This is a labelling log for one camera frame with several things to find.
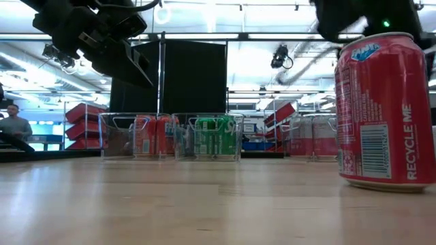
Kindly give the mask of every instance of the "red shelf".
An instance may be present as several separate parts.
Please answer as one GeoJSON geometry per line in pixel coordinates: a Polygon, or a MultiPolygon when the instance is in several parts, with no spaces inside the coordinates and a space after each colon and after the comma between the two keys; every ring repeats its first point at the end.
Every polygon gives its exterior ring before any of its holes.
{"type": "MultiPolygon", "coordinates": [[[[290,122],[284,122],[284,123],[281,123],[280,125],[277,125],[277,126],[275,127],[275,131],[277,132],[277,141],[278,141],[278,142],[281,142],[281,137],[282,137],[282,135],[281,135],[281,130],[280,130],[280,126],[281,126],[281,125],[289,125],[289,123],[290,123],[290,122]]],[[[266,135],[265,135],[265,138],[266,138],[266,140],[268,140],[268,139],[274,139],[274,129],[271,129],[270,131],[268,131],[268,132],[266,133],[266,135]]]]}
{"type": "Polygon", "coordinates": [[[97,139],[88,139],[88,144],[85,139],[76,140],[67,150],[85,150],[85,149],[100,149],[100,141],[97,139]]]}
{"type": "Polygon", "coordinates": [[[81,120],[77,122],[73,127],[69,128],[65,133],[70,140],[76,140],[78,138],[84,138],[85,131],[88,132],[88,138],[99,139],[98,122],[88,121],[88,129],[85,130],[85,121],[81,120]]]}
{"type": "MultiPolygon", "coordinates": [[[[279,123],[291,116],[294,112],[295,109],[292,107],[291,103],[287,103],[275,112],[275,120],[277,123],[279,123]]],[[[274,113],[267,117],[264,120],[264,123],[267,127],[274,126],[274,113]]]]}
{"type": "Polygon", "coordinates": [[[84,103],[78,104],[76,107],[71,109],[69,112],[65,114],[69,123],[75,124],[80,120],[84,120],[86,114],[88,114],[88,120],[93,120],[98,122],[98,114],[105,112],[105,109],[101,109],[92,105],[87,105],[84,103]]]}

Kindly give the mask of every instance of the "can barcode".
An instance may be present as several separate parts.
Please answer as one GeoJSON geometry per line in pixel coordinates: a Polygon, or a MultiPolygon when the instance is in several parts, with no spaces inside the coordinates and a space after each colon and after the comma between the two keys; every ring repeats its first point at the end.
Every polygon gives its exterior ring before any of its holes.
{"type": "Polygon", "coordinates": [[[388,126],[361,126],[360,145],[363,176],[391,179],[388,126]]]}

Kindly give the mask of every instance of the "black panel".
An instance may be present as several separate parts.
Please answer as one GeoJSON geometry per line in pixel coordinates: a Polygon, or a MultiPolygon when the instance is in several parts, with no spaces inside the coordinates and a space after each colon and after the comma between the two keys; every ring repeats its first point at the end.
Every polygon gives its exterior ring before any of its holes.
{"type": "Polygon", "coordinates": [[[157,112],[157,87],[159,84],[159,42],[135,46],[135,49],[149,60],[145,71],[153,88],[141,88],[112,79],[110,92],[111,112],[157,112]]]}
{"type": "Polygon", "coordinates": [[[431,124],[436,126],[436,108],[431,108],[431,124]]]}
{"type": "Polygon", "coordinates": [[[225,112],[225,46],[166,40],[163,111],[225,112]]]}

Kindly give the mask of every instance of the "ceiling light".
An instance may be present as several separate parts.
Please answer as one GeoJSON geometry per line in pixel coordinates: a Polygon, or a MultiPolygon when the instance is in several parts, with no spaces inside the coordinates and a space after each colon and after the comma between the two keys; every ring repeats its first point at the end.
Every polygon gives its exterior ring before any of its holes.
{"type": "Polygon", "coordinates": [[[51,36],[47,34],[0,34],[2,41],[16,41],[16,40],[33,40],[33,41],[51,41],[51,36]]]}
{"type": "Polygon", "coordinates": [[[249,34],[249,39],[324,39],[320,34],[249,34]]]}
{"type": "Polygon", "coordinates": [[[165,34],[166,39],[237,39],[237,33],[165,34]]]}
{"type": "Polygon", "coordinates": [[[362,34],[339,34],[339,39],[359,38],[362,34]]]}

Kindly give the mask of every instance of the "green soda can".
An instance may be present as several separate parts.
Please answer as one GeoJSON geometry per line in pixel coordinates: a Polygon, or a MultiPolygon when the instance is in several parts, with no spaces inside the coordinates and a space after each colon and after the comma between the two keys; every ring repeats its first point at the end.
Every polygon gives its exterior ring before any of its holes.
{"type": "Polygon", "coordinates": [[[215,129],[213,119],[197,119],[195,135],[195,154],[215,153],[215,129]]]}
{"type": "Polygon", "coordinates": [[[236,121],[231,116],[222,116],[218,120],[217,154],[236,154],[236,121]]]}

